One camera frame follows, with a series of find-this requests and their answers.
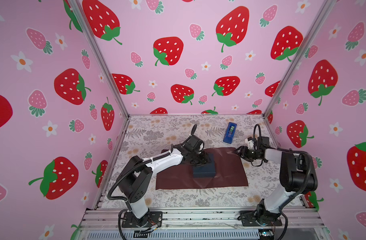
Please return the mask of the dark navy gift box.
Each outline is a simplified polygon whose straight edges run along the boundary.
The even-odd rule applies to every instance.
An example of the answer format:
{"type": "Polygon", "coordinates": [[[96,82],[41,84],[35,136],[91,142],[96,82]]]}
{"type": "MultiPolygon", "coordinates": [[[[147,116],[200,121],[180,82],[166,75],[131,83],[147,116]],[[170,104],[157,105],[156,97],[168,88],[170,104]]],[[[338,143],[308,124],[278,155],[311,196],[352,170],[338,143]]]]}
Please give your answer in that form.
{"type": "Polygon", "coordinates": [[[200,167],[193,167],[194,178],[213,178],[216,174],[216,164],[213,154],[209,154],[209,163],[200,167]]]}

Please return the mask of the dark red wrapping paper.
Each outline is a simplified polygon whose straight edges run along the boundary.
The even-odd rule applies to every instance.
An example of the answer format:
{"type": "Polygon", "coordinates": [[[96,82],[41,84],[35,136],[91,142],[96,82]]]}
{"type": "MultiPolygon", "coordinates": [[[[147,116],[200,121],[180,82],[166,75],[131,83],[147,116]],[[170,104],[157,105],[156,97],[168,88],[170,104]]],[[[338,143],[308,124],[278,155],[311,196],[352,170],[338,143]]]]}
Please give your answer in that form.
{"type": "Polygon", "coordinates": [[[211,148],[217,174],[213,178],[194,178],[193,166],[181,164],[157,174],[156,190],[208,189],[247,187],[248,179],[241,158],[233,154],[235,148],[211,148]]]}

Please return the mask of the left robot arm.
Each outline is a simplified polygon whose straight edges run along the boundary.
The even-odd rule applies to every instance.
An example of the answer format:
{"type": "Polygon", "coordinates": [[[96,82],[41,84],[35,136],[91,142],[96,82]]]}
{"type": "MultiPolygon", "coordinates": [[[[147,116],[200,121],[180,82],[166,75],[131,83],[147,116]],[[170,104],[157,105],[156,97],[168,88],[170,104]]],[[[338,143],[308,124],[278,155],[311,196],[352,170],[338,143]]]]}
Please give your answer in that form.
{"type": "Polygon", "coordinates": [[[191,134],[183,143],[171,145],[170,149],[150,158],[132,157],[109,189],[108,200],[122,200],[136,219],[149,214],[144,195],[152,177],[181,164],[201,167],[210,162],[204,150],[203,140],[191,134]]]}

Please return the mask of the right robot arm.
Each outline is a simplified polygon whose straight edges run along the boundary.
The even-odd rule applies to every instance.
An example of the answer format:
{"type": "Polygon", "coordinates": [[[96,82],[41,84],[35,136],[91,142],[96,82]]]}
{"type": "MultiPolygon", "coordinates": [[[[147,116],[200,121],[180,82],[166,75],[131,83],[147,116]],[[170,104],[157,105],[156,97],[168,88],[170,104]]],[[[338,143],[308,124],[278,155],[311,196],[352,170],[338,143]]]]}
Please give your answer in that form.
{"type": "Polygon", "coordinates": [[[241,211],[238,220],[244,224],[272,225],[279,220],[283,208],[298,195],[307,194],[318,187],[312,156],[304,151],[285,150],[269,146],[267,137],[248,138],[248,145],[233,151],[241,159],[253,163],[280,164],[280,183],[267,198],[262,199],[254,211],[241,211]]]}

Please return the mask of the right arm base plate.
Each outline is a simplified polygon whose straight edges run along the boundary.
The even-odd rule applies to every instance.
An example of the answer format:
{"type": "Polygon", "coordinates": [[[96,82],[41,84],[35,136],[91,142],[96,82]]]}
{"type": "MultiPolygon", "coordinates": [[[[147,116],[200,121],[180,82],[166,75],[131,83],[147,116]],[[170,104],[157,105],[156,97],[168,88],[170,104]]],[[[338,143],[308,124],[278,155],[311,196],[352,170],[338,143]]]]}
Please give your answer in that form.
{"type": "Polygon", "coordinates": [[[237,220],[241,221],[244,227],[280,227],[283,225],[280,214],[258,213],[257,210],[240,211],[237,220]]]}

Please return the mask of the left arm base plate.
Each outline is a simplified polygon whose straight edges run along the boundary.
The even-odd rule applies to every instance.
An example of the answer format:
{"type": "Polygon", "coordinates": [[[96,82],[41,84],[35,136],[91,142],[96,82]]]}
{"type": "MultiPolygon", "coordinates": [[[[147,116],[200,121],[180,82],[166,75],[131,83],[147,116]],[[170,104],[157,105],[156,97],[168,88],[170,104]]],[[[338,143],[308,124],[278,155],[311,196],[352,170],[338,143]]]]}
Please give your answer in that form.
{"type": "Polygon", "coordinates": [[[121,227],[123,228],[150,228],[160,226],[163,212],[147,212],[140,219],[136,218],[132,212],[124,213],[121,217],[121,227]]]}

